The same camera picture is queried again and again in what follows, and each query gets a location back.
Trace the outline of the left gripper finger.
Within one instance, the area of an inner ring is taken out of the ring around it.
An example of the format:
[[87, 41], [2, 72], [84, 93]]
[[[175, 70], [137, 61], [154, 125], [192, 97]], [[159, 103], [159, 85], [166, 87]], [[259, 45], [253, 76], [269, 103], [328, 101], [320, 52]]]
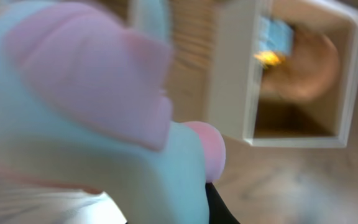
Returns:
[[209, 206], [209, 224], [240, 224], [234, 217], [212, 183], [205, 185]]

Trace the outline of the pink and white duck toy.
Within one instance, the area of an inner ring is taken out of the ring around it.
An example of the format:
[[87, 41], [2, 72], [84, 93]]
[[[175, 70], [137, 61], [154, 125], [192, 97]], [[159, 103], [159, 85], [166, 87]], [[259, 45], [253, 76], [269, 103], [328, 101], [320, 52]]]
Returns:
[[209, 223], [213, 126], [174, 122], [166, 1], [0, 1], [0, 172], [108, 194], [129, 223]]

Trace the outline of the brown plush teddy bear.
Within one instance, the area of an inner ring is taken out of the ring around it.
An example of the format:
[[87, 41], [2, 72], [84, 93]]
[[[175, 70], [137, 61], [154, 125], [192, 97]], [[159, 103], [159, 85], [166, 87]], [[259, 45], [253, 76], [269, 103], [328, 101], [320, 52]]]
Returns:
[[331, 39], [305, 26], [293, 28], [291, 54], [263, 72], [260, 94], [291, 103], [320, 97], [336, 82], [340, 58]]

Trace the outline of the grey and yellow toy truck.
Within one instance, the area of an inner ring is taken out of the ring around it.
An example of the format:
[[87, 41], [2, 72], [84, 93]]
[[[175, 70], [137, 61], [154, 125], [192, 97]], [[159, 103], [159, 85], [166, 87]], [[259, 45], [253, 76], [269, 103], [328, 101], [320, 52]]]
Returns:
[[258, 50], [254, 57], [264, 67], [281, 64], [291, 54], [293, 29], [285, 21], [262, 17], [258, 38]]

